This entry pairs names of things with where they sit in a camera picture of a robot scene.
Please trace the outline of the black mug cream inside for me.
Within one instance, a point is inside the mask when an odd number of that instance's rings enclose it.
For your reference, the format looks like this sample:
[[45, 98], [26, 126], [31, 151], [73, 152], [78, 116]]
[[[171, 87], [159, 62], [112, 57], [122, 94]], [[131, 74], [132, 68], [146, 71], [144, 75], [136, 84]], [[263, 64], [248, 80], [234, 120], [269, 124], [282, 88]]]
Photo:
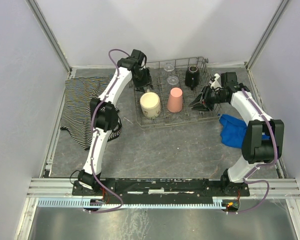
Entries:
[[200, 80], [200, 71], [197, 66], [189, 66], [185, 73], [185, 85], [192, 91], [198, 86]]

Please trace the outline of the salmon pink plastic cup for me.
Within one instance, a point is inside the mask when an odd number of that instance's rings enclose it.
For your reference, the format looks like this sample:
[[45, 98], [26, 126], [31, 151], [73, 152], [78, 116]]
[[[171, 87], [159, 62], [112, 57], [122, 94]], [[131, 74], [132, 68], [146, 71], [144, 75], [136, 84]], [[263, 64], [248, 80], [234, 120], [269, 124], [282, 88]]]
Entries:
[[183, 91], [179, 87], [170, 90], [167, 109], [171, 113], [178, 113], [183, 108]]

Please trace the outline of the christmas mug green inside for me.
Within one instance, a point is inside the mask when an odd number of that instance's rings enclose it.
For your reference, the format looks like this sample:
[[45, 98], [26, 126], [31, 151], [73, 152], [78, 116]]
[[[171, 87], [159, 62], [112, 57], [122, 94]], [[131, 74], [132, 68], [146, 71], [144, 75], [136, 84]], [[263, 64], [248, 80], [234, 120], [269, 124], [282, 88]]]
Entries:
[[146, 92], [140, 97], [140, 106], [143, 115], [148, 119], [155, 119], [161, 113], [161, 101], [155, 92]]

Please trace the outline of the grey wire dish rack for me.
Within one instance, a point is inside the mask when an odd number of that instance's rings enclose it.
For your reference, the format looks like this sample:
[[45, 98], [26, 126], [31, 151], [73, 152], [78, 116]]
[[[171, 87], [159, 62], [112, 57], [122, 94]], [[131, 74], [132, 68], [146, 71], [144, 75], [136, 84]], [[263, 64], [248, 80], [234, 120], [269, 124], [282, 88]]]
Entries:
[[[162, 128], [217, 120], [222, 113], [219, 104], [207, 111], [193, 110], [190, 106], [211, 79], [208, 62], [208, 58], [198, 56], [146, 63], [152, 87], [147, 93], [134, 92], [139, 126], [143, 129]], [[144, 106], [155, 99], [160, 104], [160, 113], [150, 118], [146, 116]]]

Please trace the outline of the clear plastic cup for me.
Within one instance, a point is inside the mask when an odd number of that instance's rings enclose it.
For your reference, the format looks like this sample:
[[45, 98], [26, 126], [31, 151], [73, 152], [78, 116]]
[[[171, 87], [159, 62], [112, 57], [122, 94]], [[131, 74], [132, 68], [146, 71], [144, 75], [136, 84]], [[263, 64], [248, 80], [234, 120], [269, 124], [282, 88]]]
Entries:
[[171, 75], [167, 78], [167, 83], [170, 86], [176, 86], [179, 83], [179, 78], [175, 75]]
[[163, 70], [168, 74], [172, 74], [175, 71], [175, 66], [172, 64], [165, 64]]

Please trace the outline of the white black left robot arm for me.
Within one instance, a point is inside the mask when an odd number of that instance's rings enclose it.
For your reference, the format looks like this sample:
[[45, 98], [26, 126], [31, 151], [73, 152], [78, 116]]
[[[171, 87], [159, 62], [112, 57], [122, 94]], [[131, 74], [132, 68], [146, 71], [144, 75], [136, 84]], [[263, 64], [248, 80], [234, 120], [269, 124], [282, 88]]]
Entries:
[[134, 89], [145, 93], [153, 88], [150, 70], [146, 67], [147, 56], [140, 50], [132, 53], [118, 62], [113, 61], [115, 74], [106, 89], [98, 98], [90, 101], [92, 140], [88, 157], [83, 169], [78, 174], [78, 184], [94, 192], [99, 191], [101, 184], [102, 159], [110, 135], [119, 126], [119, 116], [116, 110], [117, 101], [129, 82]]

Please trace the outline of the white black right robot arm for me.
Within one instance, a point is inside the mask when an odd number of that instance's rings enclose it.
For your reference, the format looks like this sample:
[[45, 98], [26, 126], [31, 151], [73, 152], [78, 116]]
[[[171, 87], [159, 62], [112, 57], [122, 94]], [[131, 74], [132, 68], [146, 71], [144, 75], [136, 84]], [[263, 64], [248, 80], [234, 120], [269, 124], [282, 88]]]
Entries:
[[273, 119], [261, 109], [249, 88], [238, 82], [235, 72], [215, 74], [189, 107], [208, 112], [222, 103], [234, 107], [246, 126], [241, 157], [220, 178], [220, 190], [226, 193], [245, 188], [250, 183], [248, 178], [257, 170], [277, 163], [282, 155], [285, 126], [282, 120]]

